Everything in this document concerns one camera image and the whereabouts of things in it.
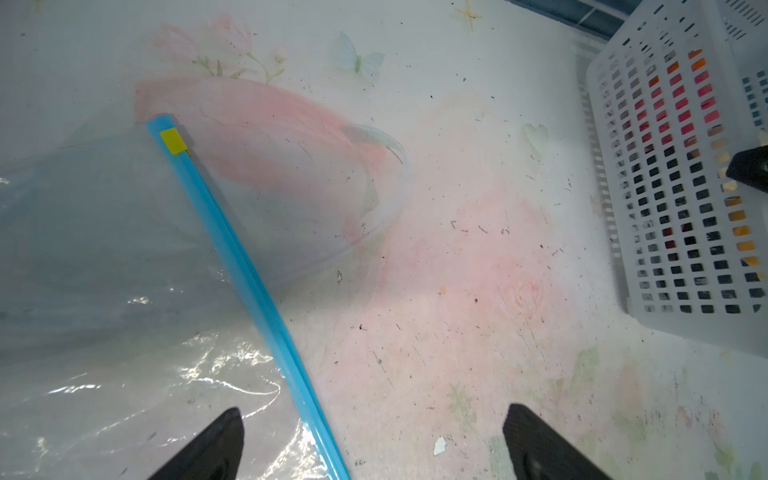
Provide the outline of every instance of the black object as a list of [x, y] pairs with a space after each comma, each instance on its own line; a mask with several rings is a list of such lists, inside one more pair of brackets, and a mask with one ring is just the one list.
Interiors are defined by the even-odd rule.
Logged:
[[611, 480], [525, 405], [509, 406], [504, 438], [518, 480]]
[[737, 182], [768, 194], [768, 147], [758, 147], [735, 154], [725, 174]]
[[235, 480], [244, 433], [240, 410], [228, 409], [150, 480]]

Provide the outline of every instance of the pink rose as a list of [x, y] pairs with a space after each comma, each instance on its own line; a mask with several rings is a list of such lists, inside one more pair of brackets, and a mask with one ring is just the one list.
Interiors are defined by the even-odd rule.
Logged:
[[210, 27], [214, 30], [216, 38], [225, 45], [229, 45], [235, 53], [245, 55], [250, 52], [252, 45], [250, 42], [250, 31], [245, 28], [239, 30], [235, 26], [232, 15], [223, 13], [210, 21]]
[[180, 60], [194, 61], [200, 55], [192, 37], [171, 25], [163, 25], [154, 34], [154, 46]]

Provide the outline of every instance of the table surface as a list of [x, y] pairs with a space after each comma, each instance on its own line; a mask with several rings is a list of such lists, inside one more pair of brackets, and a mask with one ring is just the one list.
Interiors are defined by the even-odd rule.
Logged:
[[[600, 41], [502, 0], [13, 0], [0, 12], [7, 159], [159, 113], [134, 96], [151, 97], [152, 81], [265, 88], [257, 65], [227, 78], [245, 53], [284, 68], [270, 87], [402, 145], [395, 216], [270, 287], [353, 478], [511, 478], [511, 402], [613, 478], [763, 477], [768, 362], [625, 313], [584, 85]], [[334, 64], [339, 31], [359, 64], [384, 54], [376, 82]], [[212, 32], [234, 49], [221, 79], [188, 50]], [[225, 123], [217, 133], [242, 126]]]

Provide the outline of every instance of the yellow cross mark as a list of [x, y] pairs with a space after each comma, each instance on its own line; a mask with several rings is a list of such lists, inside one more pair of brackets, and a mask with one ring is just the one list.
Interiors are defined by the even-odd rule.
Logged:
[[469, 29], [475, 30], [475, 24], [472, 23], [472, 21], [475, 20], [476, 18], [482, 18], [482, 16], [472, 11], [472, 6], [469, 4], [469, 0], [465, 0], [465, 1], [467, 2], [467, 8], [464, 10], [460, 10], [457, 8], [456, 11], [464, 15], [467, 18], [467, 20], [469, 20]]

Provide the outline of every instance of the printed butterfly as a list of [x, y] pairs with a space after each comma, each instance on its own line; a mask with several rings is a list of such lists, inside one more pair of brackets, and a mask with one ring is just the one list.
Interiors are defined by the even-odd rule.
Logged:
[[339, 42], [333, 55], [333, 63], [344, 70], [354, 70], [362, 74], [371, 83], [379, 80], [379, 67], [384, 62], [384, 54], [380, 52], [368, 54], [365, 57], [357, 54], [352, 40], [343, 31], [339, 32]]

